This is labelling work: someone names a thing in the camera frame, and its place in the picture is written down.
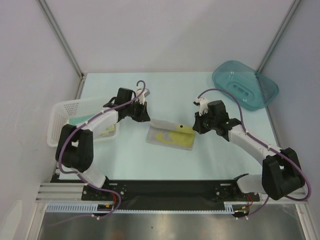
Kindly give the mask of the grey yellow towel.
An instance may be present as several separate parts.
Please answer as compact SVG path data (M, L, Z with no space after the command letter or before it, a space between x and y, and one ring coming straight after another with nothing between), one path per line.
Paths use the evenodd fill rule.
M151 119L146 142L153 145L191 151L196 132L189 125Z

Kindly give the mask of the green towel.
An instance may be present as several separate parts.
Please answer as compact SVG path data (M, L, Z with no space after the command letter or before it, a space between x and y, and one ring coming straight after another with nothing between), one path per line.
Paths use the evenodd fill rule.
M73 118L70 118L66 123L73 125L73 126L77 126L77 125L82 124L83 122L89 120L91 117L92 117L92 115L73 117Z

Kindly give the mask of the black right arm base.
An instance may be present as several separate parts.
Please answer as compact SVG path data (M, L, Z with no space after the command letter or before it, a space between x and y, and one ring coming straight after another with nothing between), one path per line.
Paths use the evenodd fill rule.
M229 202L257 202L260 198L257 193L244 193L238 186L238 180L247 176L248 173L241 174L228 181L223 181L214 187L215 197L219 200Z

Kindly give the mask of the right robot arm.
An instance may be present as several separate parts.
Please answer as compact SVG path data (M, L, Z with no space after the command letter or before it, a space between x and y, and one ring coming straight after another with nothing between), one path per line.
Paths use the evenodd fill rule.
M243 149L262 166L260 174L245 173L237 177L237 184L230 188L234 200L242 201L248 193L266 194L273 200L279 200L305 186L306 181L293 149L272 147L251 135L239 119L229 117L221 100L208 101L201 97L193 104L198 107L194 114L194 131L200 135L215 131L227 142Z

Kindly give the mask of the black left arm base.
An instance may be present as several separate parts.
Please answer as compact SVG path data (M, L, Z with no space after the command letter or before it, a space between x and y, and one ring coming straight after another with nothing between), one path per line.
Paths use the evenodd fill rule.
M127 197L127 186L119 181L107 180L101 187L104 190L84 185L82 189L82 201L111 201L113 197L118 195L121 200Z

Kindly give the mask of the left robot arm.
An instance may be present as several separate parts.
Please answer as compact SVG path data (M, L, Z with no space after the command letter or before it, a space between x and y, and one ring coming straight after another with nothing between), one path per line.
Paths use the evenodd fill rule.
M107 177L94 165L94 139L105 129L117 124L126 117L138 123L149 122L146 97L150 91L143 87L136 90L119 88L117 96L105 103L97 114L78 125L66 124L62 127L55 153L59 168L76 174L93 187L92 194L99 200L110 195L110 187L105 184Z

